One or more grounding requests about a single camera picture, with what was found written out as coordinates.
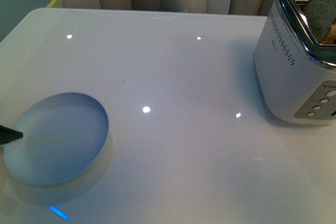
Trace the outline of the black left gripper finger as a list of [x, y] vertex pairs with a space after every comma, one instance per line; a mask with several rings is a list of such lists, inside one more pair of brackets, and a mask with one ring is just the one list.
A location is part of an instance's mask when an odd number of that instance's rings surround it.
[[4, 145], [10, 143], [11, 141], [15, 141], [23, 138], [23, 133], [7, 128], [5, 126], [0, 126], [0, 145]]

